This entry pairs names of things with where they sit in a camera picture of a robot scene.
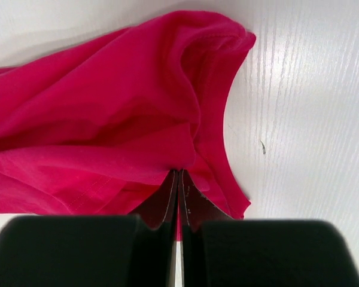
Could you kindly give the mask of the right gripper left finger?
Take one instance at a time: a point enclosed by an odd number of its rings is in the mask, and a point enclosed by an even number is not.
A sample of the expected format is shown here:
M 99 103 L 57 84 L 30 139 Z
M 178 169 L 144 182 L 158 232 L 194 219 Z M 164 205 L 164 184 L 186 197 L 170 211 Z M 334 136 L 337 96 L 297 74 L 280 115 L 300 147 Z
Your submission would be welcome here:
M 0 286 L 173 286 L 178 176 L 128 215 L 13 218 L 0 232 Z

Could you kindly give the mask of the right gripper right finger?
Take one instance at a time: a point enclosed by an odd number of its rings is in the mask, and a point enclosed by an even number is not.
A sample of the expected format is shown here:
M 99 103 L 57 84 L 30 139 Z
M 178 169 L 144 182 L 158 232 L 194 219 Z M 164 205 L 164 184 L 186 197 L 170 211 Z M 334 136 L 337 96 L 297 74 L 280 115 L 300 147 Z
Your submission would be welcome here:
M 329 222 L 235 220 L 178 175 L 184 286 L 359 286 L 345 239 Z

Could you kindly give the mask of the red t-shirt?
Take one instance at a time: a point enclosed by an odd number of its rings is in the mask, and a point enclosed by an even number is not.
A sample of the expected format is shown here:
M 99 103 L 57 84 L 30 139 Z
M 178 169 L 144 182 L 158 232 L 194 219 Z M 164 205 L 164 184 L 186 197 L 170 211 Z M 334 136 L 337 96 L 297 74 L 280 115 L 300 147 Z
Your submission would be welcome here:
M 175 11 L 0 68 L 0 213 L 126 214 L 186 169 L 243 218 L 223 118 L 255 41 L 224 15 Z

